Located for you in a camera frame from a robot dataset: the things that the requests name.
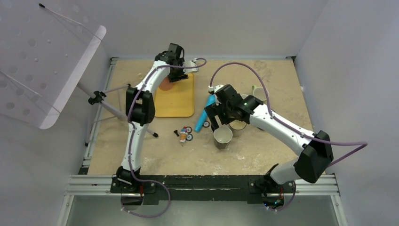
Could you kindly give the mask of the light green mug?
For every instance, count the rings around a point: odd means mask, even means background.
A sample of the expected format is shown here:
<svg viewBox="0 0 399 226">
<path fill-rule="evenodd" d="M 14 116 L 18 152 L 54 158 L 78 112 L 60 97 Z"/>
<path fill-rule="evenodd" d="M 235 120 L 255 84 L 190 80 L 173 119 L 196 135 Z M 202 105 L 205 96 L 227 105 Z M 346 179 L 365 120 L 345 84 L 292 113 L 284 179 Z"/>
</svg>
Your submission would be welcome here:
<svg viewBox="0 0 399 226">
<path fill-rule="evenodd" d="M 265 104 L 267 103 L 267 95 L 270 95 L 269 91 L 266 91 L 266 93 L 263 87 L 257 87 L 255 85 L 252 86 L 252 96 L 261 100 Z"/>
</svg>

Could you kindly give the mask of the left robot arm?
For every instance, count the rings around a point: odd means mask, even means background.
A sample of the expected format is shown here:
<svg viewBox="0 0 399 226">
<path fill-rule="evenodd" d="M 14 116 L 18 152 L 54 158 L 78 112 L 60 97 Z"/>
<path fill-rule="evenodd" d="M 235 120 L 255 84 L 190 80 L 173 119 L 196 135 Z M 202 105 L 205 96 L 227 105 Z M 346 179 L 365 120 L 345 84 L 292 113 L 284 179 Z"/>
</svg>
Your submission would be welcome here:
<svg viewBox="0 0 399 226">
<path fill-rule="evenodd" d="M 167 77 L 171 77 L 172 82 L 188 78 L 183 65 L 184 48 L 171 43 L 167 50 L 157 54 L 142 81 L 126 91 L 128 141 L 121 166 L 116 172 L 115 183 L 121 184 L 130 193 L 140 188 L 140 155 L 145 133 L 155 117 L 153 93 Z"/>
</svg>

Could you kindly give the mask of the pink mug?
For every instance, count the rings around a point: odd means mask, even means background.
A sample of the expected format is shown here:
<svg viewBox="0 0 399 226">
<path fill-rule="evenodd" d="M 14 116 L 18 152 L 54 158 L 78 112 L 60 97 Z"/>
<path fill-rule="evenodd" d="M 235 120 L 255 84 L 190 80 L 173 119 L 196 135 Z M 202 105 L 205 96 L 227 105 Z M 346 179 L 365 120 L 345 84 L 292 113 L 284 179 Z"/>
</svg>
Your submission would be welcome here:
<svg viewBox="0 0 399 226">
<path fill-rule="evenodd" d="M 169 81 L 168 77 L 166 77 L 161 84 L 159 85 L 159 89 L 162 91 L 168 91 L 173 88 L 174 84 Z"/>
</svg>

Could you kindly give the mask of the cream mug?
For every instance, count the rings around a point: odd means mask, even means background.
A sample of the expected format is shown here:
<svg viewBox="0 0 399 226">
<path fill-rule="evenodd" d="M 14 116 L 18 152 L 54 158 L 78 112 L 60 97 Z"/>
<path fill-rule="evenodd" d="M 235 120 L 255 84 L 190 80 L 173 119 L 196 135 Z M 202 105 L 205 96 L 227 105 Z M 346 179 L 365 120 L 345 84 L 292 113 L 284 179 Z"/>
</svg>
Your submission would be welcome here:
<svg viewBox="0 0 399 226">
<path fill-rule="evenodd" d="M 229 127 L 232 131 L 232 134 L 234 137 L 239 137 L 247 127 L 247 123 L 244 121 L 232 121 L 229 123 Z"/>
</svg>

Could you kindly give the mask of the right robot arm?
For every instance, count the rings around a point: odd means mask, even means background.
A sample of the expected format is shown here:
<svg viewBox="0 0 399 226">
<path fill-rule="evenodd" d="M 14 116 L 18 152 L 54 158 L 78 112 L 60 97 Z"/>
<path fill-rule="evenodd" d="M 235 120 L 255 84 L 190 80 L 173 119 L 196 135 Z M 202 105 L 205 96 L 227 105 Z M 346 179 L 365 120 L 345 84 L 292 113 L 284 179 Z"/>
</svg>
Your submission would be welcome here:
<svg viewBox="0 0 399 226">
<path fill-rule="evenodd" d="M 275 164 L 265 174 L 267 190 L 275 192 L 284 183 L 297 179 L 316 183 L 333 161 L 330 136 L 326 132 L 302 129 L 269 110 L 258 98 L 242 98 L 230 84 L 208 87 L 208 92 L 215 97 L 215 103 L 205 107 L 212 130 L 218 129 L 220 124 L 243 121 L 268 132 L 297 155 L 294 160 Z"/>
</svg>

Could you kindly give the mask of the black mug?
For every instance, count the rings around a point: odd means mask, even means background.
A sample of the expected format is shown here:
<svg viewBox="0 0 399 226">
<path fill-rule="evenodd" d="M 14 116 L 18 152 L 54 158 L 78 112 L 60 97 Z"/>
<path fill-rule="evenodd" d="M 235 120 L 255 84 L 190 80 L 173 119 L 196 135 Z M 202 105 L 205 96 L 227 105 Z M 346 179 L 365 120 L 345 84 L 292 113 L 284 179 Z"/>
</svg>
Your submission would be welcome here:
<svg viewBox="0 0 399 226">
<path fill-rule="evenodd" d="M 214 144 L 218 149 L 226 149 L 233 138 L 231 129 L 227 126 L 221 126 L 213 132 Z"/>
</svg>

